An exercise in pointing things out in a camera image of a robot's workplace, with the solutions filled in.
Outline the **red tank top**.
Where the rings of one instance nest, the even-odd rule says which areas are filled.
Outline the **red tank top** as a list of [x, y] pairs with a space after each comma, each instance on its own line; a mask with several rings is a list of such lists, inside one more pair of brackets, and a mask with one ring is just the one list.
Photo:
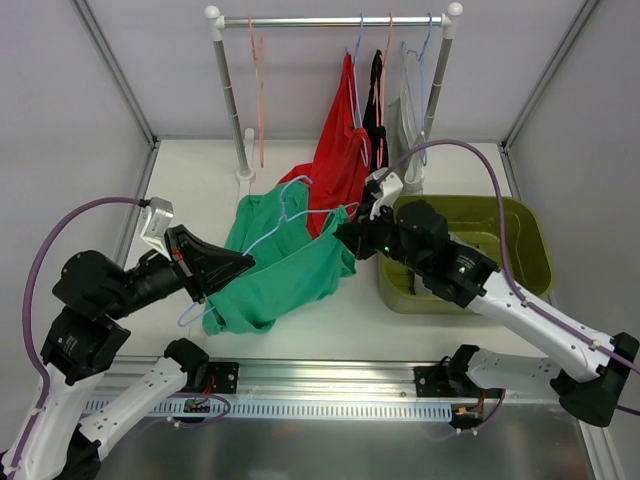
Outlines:
[[307, 228], [312, 237], [322, 232], [329, 212], [362, 199], [370, 169], [371, 142], [355, 118], [357, 92], [354, 62], [343, 59], [340, 83], [321, 132], [313, 160], [292, 168], [280, 179], [286, 183], [300, 175], [311, 179]]

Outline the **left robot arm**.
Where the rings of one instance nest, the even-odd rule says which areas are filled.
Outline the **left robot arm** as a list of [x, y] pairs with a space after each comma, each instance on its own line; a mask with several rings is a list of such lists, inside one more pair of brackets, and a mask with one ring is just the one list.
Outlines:
[[48, 378], [38, 386], [19, 438], [1, 455], [2, 478], [91, 479], [115, 444], [158, 403], [203, 389], [209, 357], [180, 338], [100, 413], [81, 416], [131, 335], [120, 319], [179, 290], [202, 304], [255, 264], [252, 256], [208, 244], [182, 225], [168, 229], [163, 243], [129, 270], [95, 250], [65, 263], [52, 289], [63, 308], [36, 357]]

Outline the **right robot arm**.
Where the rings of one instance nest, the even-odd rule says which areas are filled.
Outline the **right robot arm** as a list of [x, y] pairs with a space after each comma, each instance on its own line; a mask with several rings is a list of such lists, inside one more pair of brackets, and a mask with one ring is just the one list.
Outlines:
[[631, 372], [639, 342], [611, 336], [572, 319], [518, 284], [505, 264], [450, 233], [444, 216], [424, 200], [393, 210], [381, 207], [340, 226], [336, 237], [357, 258], [376, 253], [416, 276], [436, 297], [492, 319], [542, 352], [534, 358], [462, 345], [447, 366], [456, 395], [501, 389], [559, 402], [573, 417], [610, 425]]

